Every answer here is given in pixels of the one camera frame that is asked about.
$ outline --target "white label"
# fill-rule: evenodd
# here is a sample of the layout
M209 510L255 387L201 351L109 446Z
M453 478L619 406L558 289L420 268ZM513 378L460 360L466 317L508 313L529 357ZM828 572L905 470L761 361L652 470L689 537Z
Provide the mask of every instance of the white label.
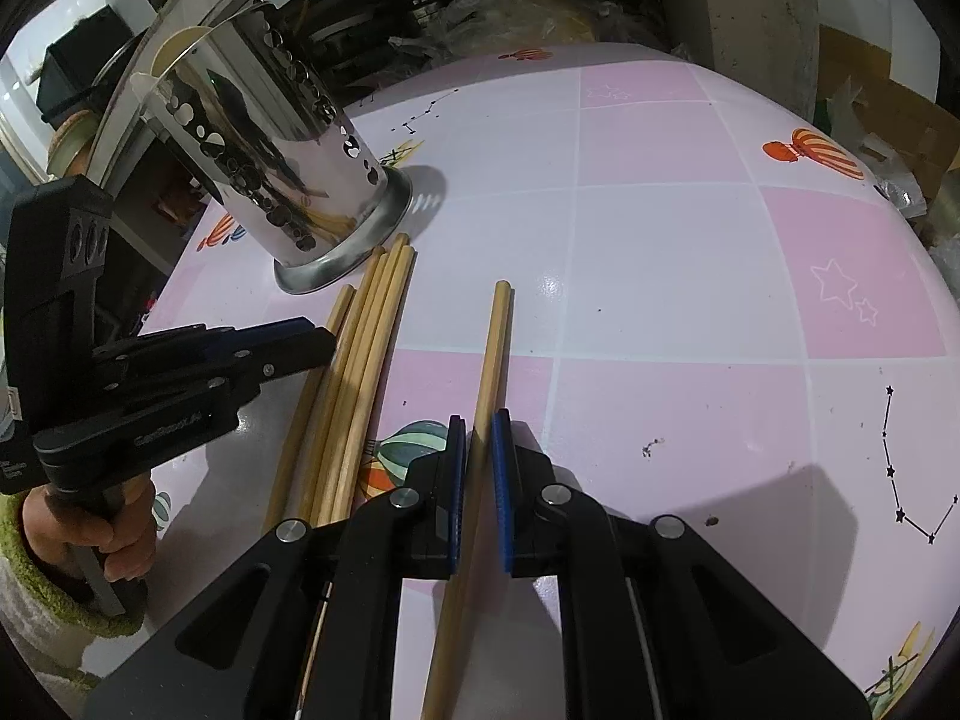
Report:
M15 386L8 386L7 399L10 401L10 411L13 414L13 418L18 422L22 422L23 412L20 409L20 390L16 389Z

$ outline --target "metal pot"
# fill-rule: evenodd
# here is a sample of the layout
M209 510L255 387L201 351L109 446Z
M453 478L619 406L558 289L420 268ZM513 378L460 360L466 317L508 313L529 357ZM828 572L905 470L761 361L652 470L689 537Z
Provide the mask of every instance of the metal pot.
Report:
M144 118L275 258L280 287L304 293L385 241L411 189L381 167L279 22L258 4L200 37L143 95Z

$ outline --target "sleeve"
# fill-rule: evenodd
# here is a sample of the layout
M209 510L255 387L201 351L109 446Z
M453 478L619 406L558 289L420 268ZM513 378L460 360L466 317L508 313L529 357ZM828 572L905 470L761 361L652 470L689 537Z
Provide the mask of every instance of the sleeve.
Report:
M143 614L104 617L48 580L23 541L20 508L26 494L0 495L0 623L37 680L72 717L80 714L96 678L80 670L95 637L128 637Z

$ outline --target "metal container base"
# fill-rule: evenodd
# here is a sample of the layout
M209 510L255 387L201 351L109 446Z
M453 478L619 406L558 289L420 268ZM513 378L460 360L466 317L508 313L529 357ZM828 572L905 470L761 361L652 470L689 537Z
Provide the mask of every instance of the metal container base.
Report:
M283 266L274 261L277 285L285 293L306 295L332 284L366 260L371 251L397 229L410 206L413 185L401 170L395 167L384 167L384 170L387 172L387 186L380 201L342 244L306 265Z

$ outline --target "dirt speck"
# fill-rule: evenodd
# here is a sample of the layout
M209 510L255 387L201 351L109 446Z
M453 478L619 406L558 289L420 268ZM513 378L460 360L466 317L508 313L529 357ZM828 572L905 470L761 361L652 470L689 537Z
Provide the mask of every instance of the dirt speck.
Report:
M654 439L648 445L643 447L643 456L645 458L651 458L653 456L653 449L659 443L666 443L666 439Z

